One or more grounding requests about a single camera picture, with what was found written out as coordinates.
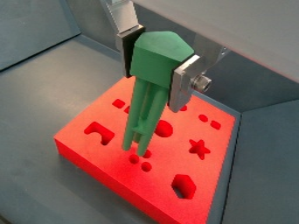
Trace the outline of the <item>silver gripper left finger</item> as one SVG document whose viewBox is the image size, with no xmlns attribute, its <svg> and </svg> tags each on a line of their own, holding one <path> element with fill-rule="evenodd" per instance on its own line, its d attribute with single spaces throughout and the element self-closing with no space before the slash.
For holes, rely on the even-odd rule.
<svg viewBox="0 0 299 224">
<path fill-rule="evenodd" d="M 139 24 L 136 9 L 131 0 L 99 1 L 116 34 L 116 49 L 120 52 L 123 74 L 129 77 L 135 42 L 145 32 L 145 28 Z"/>
</svg>

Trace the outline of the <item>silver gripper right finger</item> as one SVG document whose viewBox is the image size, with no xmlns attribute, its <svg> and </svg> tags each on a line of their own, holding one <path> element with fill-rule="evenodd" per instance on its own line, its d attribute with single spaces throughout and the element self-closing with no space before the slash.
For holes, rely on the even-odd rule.
<svg viewBox="0 0 299 224">
<path fill-rule="evenodd" d="M 195 35 L 192 56 L 172 70 L 172 82 L 168 107 L 177 112 L 188 103 L 192 93 L 204 93 L 211 86 L 207 70 L 224 58 L 229 49 L 203 37 Z"/>
</svg>

